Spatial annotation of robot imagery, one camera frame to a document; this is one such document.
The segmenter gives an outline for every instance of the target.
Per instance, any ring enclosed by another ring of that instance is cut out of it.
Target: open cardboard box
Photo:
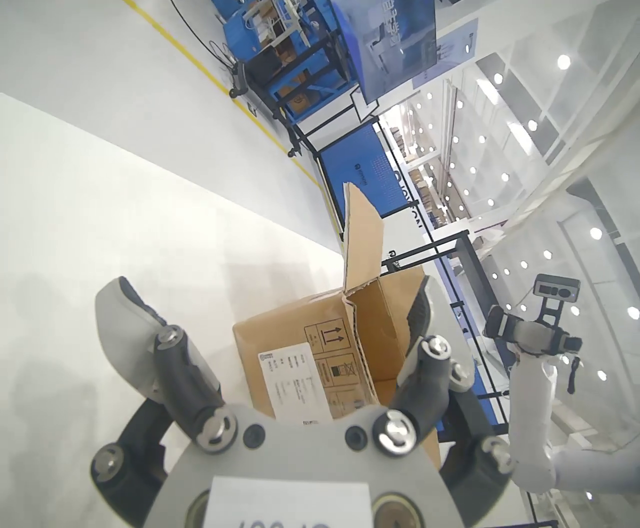
[[[234,326],[253,405],[278,420],[313,423],[389,404],[409,346],[406,316],[424,272],[417,266],[380,277],[382,219],[355,185],[344,192],[343,288]],[[440,468],[435,430],[424,447]]]

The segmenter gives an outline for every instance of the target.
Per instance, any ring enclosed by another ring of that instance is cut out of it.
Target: white floor
[[[89,466],[142,398],[102,354],[95,293],[127,276],[249,403],[232,325],[339,287],[342,257],[1,94],[0,124],[0,524],[119,527]]]
[[[222,43],[209,0],[176,4],[204,42]],[[189,60],[185,53],[227,81],[169,0],[137,6],[132,0],[4,0],[0,93],[339,251],[309,156],[297,164],[288,159]],[[266,131],[289,149],[282,129],[267,124]]]

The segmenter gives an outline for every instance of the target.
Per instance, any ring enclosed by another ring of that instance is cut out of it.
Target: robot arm
[[[509,450],[515,464],[513,481],[531,493],[551,489],[600,493],[640,492],[640,441],[616,452],[562,450],[552,452],[548,444],[552,404],[556,396],[558,354],[573,354],[568,392],[575,390],[576,355],[582,340],[560,328],[564,301],[577,300],[580,283],[573,279],[538,275],[534,294],[544,297],[535,321],[524,321],[492,307],[484,334],[511,343],[518,360],[509,379]],[[557,308],[547,307],[556,299]],[[551,323],[546,317],[553,317]]]
[[[367,483],[374,528],[468,527],[504,491],[511,472],[506,444],[492,437],[473,393],[450,390],[455,364],[447,341],[428,333],[427,278],[408,316],[409,367],[390,408],[370,405],[307,427],[225,403],[218,380],[186,332],[147,318],[140,298],[124,294],[128,287],[119,279],[98,294],[99,335],[110,362],[147,400],[118,441],[95,455],[91,475],[108,504],[132,526],[200,528],[215,476]],[[114,310],[122,313],[116,316]],[[111,322],[101,321],[100,314]],[[135,343],[118,336],[113,321],[128,322]],[[109,356],[114,335],[117,361]],[[141,376],[141,366],[150,372]],[[458,443],[438,474],[416,447],[443,413]],[[159,443],[173,420],[192,442],[167,475]]]

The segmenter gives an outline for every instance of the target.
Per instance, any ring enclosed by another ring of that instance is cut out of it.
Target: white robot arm
[[[557,356],[575,355],[569,393],[575,390],[576,355],[582,341],[558,326],[564,301],[575,302],[580,283],[562,277],[538,275],[534,293],[543,296],[540,315],[524,321],[494,306],[484,334],[510,343],[518,360],[509,380],[509,451],[514,463],[512,480],[531,493],[551,489],[597,493],[640,492],[640,441],[615,452],[562,450],[548,442],[552,403],[556,396]],[[547,299],[559,300],[548,308]],[[545,322],[553,317],[553,324]]]

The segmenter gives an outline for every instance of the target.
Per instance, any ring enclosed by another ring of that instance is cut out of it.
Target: camera
[[[533,294],[538,297],[575,303],[580,293],[580,281],[575,278],[539,273],[533,283]]]

